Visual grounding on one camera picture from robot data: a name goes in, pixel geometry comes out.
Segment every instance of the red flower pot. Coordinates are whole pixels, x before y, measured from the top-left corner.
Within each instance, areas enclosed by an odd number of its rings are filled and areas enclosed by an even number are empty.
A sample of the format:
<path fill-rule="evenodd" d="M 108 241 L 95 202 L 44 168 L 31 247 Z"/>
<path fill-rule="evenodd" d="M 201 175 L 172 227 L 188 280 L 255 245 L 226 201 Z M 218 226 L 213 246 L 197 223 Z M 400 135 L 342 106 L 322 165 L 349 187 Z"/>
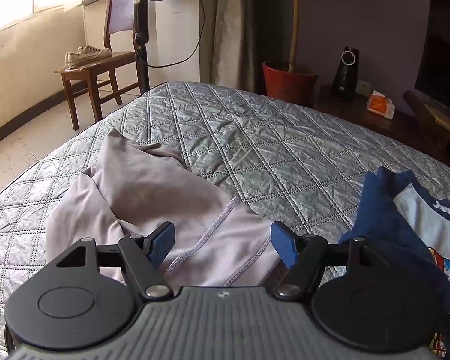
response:
<path fill-rule="evenodd" d="M 288 72 L 288 63 L 263 62 L 263 73 L 267 96 L 288 103 L 311 106 L 310 96 L 318 76 L 304 66 L 295 66 L 295 72 Z"/>

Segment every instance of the quilted bed cover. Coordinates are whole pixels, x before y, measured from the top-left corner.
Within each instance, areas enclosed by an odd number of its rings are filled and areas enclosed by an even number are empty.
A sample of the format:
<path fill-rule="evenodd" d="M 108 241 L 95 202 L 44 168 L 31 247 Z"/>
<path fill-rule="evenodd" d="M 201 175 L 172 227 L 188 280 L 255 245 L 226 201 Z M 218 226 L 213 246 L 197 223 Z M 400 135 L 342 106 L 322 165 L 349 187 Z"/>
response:
<path fill-rule="evenodd" d="M 298 234 L 337 242 L 354 223 L 366 172 L 412 169 L 450 200 L 450 168 L 410 147 L 315 110 L 212 85 L 154 88 L 39 161 L 0 194 L 0 359 L 4 306 L 45 264 L 45 223 L 114 127 L 181 150 L 193 173 Z M 327 278 L 340 274 L 331 269 Z"/>

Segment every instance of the plant stem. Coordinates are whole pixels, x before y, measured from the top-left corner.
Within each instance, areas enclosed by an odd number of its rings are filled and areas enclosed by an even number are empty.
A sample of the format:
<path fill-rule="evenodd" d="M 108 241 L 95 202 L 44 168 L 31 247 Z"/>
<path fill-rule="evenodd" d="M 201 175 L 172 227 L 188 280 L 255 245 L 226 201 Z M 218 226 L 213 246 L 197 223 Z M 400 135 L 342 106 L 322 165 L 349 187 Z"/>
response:
<path fill-rule="evenodd" d="M 288 64 L 289 73 L 293 73 L 295 70 L 296 44 L 299 40 L 299 26 L 300 26 L 300 0 L 293 0 L 293 34 L 292 34 L 292 48 L 290 50 L 290 63 Z"/>

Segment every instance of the floor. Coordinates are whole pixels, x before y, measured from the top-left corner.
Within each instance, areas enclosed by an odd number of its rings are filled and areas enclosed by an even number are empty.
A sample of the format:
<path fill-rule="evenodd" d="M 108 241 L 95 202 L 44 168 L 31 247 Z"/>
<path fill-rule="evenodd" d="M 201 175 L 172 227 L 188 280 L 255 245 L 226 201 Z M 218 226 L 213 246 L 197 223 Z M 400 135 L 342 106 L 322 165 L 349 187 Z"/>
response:
<path fill-rule="evenodd" d="M 100 97 L 111 91 L 110 85 L 103 86 L 100 88 Z M 103 116 L 130 103 L 139 94 L 136 88 L 121 95 L 123 105 L 117 105 L 114 99 L 102 104 Z M 0 142 L 0 191 L 37 161 L 95 122 L 88 94 L 77 97 L 75 104 L 79 130 L 73 130 L 67 102 L 62 102 Z"/>

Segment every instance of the blue gripper pad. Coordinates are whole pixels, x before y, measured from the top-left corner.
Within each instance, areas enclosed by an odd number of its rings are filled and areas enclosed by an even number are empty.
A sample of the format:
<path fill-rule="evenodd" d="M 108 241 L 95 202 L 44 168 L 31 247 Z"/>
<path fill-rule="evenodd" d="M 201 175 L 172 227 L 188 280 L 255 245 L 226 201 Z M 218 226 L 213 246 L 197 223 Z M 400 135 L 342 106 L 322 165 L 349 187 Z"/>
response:
<path fill-rule="evenodd" d="M 283 224 L 279 222 L 273 222 L 271 224 L 271 244 L 274 246 L 286 267 L 290 269 L 295 265 L 300 254 L 296 250 L 295 240 L 287 234 L 282 226 Z"/>
<path fill-rule="evenodd" d="M 156 235 L 151 240 L 150 251 L 147 254 L 151 264 L 158 268 L 165 260 L 165 257 L 170 253 L 175 245 L 175 226 L 169 223 L 159 235 Z"/>

